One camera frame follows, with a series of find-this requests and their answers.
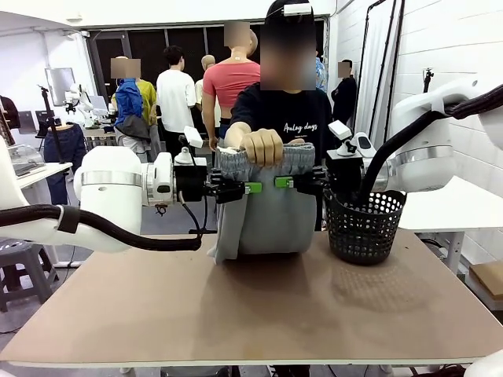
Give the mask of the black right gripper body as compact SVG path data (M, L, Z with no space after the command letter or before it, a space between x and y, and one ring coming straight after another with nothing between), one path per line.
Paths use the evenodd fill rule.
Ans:
M329 187L334 193L352 193L360 189L362 182L362 158L325 158Z

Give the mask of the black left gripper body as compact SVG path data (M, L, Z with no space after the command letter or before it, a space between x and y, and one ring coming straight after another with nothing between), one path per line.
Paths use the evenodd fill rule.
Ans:
M205 157L196 157L187 164L174 164L175 189L178 202L200 202L205 193L207 180L207 160Z

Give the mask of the person's right hand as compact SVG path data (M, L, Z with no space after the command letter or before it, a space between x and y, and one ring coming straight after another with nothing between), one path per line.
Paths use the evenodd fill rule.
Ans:
M245 134L240 142L240 149L246 152L248 160L260 167L271 167L282 161L283 146L277 131L268 129Z

